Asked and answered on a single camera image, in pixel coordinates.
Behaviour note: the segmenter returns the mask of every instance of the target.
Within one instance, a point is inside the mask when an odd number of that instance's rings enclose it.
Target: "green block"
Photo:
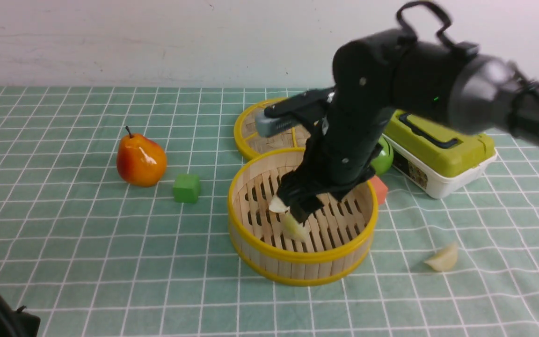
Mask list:
[[[201,182],[198,175],[181,174],[176,177],[173,186],[174,200],[178,203],[196,203],[201,194]]]

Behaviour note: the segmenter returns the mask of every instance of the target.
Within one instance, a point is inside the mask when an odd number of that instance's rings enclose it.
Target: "garlic clove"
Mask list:
[[[453,242],[446,247],[440,249],[432,257],[424,261],[428,266],[435,271],[449,271],[455,266],[459,257],[459,246]]]

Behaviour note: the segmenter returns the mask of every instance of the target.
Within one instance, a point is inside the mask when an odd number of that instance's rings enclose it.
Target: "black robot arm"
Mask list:
[[[419,41],[403,11],[425,6],[442,22],[440,44]],[[375,174],[371,161],[397,109],[465,134],[498,127],[539,145],[539,83],[513,64],[454,43],[451,20],[430,1],[399,9],[400,28],[351,41],[336,51],[335,86],[288,98],[257,115],[259,134],[271,137],[297,124],[311,136],[299,167],[282,178],[276,195],[304,222],[329,192],[341,201]]]

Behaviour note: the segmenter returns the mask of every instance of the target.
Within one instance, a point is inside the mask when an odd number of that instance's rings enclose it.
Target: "bamboo steamer lid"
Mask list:
[[[269,151],[305,147],[306,139],[311,135],[301,125],[270,138],[263,138],[257,133],[255,128],[257,114],[263,113],[263,109],[284,99],[286,97],[258,102],[246,108],[238,117],[234,124],[234,140],[236,141],[238,152],[247,161]]]

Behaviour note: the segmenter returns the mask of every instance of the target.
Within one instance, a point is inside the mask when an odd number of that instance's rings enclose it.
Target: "label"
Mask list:
[[[402,174],[406,175],[424,190],[428,187],[428,175],[396,151],[394,151],[392,166],[396,167]]]

